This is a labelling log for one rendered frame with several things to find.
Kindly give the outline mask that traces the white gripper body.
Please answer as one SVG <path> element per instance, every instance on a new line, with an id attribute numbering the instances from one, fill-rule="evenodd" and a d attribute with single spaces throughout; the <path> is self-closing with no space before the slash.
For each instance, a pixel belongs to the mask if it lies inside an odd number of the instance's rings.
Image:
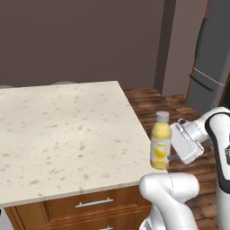
<path id="1" fill-rule="evenodd" d="M 171 125 L 172 147 L 184 164 L 190 164 L 203 154 L 204 148 L 193 141 L 179 123 Z"/>

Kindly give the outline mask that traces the yellow juice bottle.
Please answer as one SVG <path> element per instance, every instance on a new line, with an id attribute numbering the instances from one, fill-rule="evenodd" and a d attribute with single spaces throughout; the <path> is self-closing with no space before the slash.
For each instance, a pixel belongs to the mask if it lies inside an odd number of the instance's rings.
<path id="1" fill-rule="evenodd" d="M 158 111 L 151 132 L 150 164 L 157 170 L 166 170 L 169 165 L 172 138 L 169 116 L 166 111 Z"/>

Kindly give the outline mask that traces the grey fridge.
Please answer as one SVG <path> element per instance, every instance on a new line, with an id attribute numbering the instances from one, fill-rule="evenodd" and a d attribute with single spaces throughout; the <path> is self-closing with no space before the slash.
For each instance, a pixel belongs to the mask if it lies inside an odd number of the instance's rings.
<path id="1" fill-rule="evenodd" d="M 230 73 L 230 0 L 210 0 L 195 59 L 187 103 L 202 115 L 218 106 Z"/>

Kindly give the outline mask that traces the wooden drawer front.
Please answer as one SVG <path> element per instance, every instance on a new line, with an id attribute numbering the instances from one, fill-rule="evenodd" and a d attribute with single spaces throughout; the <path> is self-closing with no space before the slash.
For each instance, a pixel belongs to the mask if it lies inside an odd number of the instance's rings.
<path id="1" fill-rule="evenodd" d="M 138 230 L 138 213 L 122 212 L 110 217 L 100 217 L 82 223 L 58 224 L 51 230 L 99 230 L 107 226 L 113 227 L 113 230 Z"/>
<path id="2" fill-rule="evenodd" d="M 136 204 L 139 197 L 138 187 L 131 186 L 116 190 L 104 190 L 49 201 L 53 217 L 67 217 L 85 212 L 117 208 Z"/>

